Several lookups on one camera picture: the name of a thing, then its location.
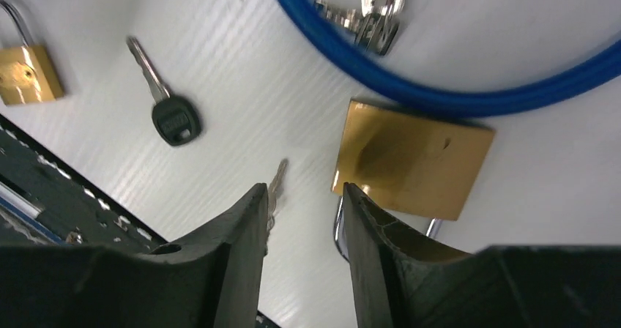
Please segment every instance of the padlock body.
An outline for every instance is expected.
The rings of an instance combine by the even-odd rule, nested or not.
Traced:
[[[63,96],[64,91],[45,47],[0,49],[0,97],[5,105],[42,103]]]

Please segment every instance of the key blade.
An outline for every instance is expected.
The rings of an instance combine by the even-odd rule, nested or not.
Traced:
[[[280,165],[278,165],[278,170],[276,171],[276,175],[274,175],[274,179],[272,179],[272,182],[267,187],[267,210],[271,215],[276,210],[276,200],[280,194],[280,187],[283,184],[287,165],[289,165],[289,160],[283,158]]]
[[[153,67],[153,63],[151,63],[149,57],[146,56],[146,53],[144,52],[144,49],[142,48],[142,45],[140,45],[138,39],[132,36],[127,37],[127,47],[130,49],[132,55],[134,55],[138,66],[142,68],[144,78],[149,84],[153,100],[158,103],[169,98],[171,96],[170,90],[168,90],[166,83],[164,83],[160,75],[157,73],[157,70]]]

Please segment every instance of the silver key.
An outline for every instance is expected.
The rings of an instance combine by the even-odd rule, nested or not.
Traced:
[[[153,67],[153,63],[151,63],[149,57],[144,53],[138,39],[135,37],[127,37],[127,46],[130,48],[130,52],[134,55],[140,68],[142,68],[146,82],[149,84],[153,100],[158,103],[164,99],[168,99],[171,96],[171,90]]]
[[[383,56],[399,30],[399,21],[394,18],[395,0],[373,0],[372,5],[373,11],[362,20],[354,42]]]
[[[282,159],[280,165],[278,165],[278,170],[276,171],[276,175],[272,182],[267,187],[267,211],[269,215],[273,218],[274,211],[276,210],[276,200],[278,196],[280,196],[282,190],[283,179],[285,177],[285,172],[287,170],[287,165],[289,164],[289,160],[286,158]]]
[[[315,8],[323,19],[337,24],[352,33],[357,33],[362,22],[362,14],[359,10],[340,8],[327,0],[315,0]]]

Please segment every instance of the car key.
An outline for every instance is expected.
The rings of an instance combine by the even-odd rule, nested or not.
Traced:
[[[201,133],[201,120],[196,109],[184,97],[171,93],[144,53],[138,39],[127,37],[127,46],[142,68],[155,100],[151,117],[157,132],[171,146],[180,146],[194,140]]]

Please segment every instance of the padlock shackle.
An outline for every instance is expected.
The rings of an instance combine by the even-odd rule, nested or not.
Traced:
[[[6,2],[5,0],[0,0],[0,7],[2,7],[2,9],[11,17],[11,19],[13,19],[13,23],[15,24],[15,28],[18,29],[18,33],[21,37],[21,42],[23,43],[23,45],[32,45],[32,36],[28,32],[26,23],[24,23],[19,11],[12,4]]]

